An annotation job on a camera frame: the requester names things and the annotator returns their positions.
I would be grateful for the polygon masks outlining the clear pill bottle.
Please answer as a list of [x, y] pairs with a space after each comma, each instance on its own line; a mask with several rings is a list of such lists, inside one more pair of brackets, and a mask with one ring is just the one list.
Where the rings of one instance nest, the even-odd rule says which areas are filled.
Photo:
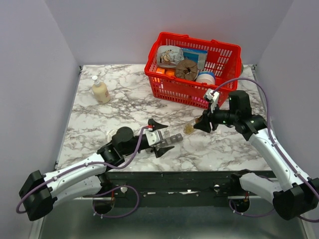
[[199, 118], [190, 120], [183, 128], [183, 132], [186, 135], [190, 135], [195, 132], [194, 125], [199, 121]]

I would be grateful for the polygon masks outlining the grey weekly pill organizer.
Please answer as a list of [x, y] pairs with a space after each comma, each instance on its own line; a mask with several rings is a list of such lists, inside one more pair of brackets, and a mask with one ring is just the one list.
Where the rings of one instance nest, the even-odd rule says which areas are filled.
[[172, 146], [172, 145], [179, 143], [181, 141], [183, 141], [182, 135], [180, 133], [175, 134], [175, 135], [172, 135], [172, 136], [169, 136], [169, 137], [166, 137], [165, 139], [163, 139], [163, 141], [159, 144], [159, 147], [160, 148], [169, 147], [169, 146]]

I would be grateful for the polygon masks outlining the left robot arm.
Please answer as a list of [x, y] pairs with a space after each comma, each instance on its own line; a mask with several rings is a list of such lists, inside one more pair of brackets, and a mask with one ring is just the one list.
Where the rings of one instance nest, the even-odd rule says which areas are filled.
[[143, 150], [159, 158], [183, 140], [181, 134], [170, 135], [166, 127], [153, 119], [139, 135], [130, 127], [121, 127], [110, 142], [82, 161], [53, 172], [30, 173], [18, 193], [16, 213], [27, 214], [30, 221], [36, 221], [62, 202], [82, 196], [107, 196], [111, 185], [102, 179], [103, 174], [126, 168]]

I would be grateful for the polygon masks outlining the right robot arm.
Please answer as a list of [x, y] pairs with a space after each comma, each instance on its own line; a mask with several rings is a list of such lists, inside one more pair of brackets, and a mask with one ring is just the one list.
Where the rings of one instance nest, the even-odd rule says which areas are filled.
[[210, 133], [220, 124], [234, 127], [261, 154], [275, 174], [271, 182], [250, 170], [232, 175], [230, 191], [241, 195], [252, 192], [271, 203], [278, 215], [290, 220], [317, 207], [319, 180], [312, 179], [287, 154], [274, 138], [273, 131], [261, 115], [252, 114], [249, 95], [242, 90], [229, 94], [229, 109], [219, 108], [219, 93], [209, 89], [204, 94], [208, 108], [195, 121], [194, 128]]

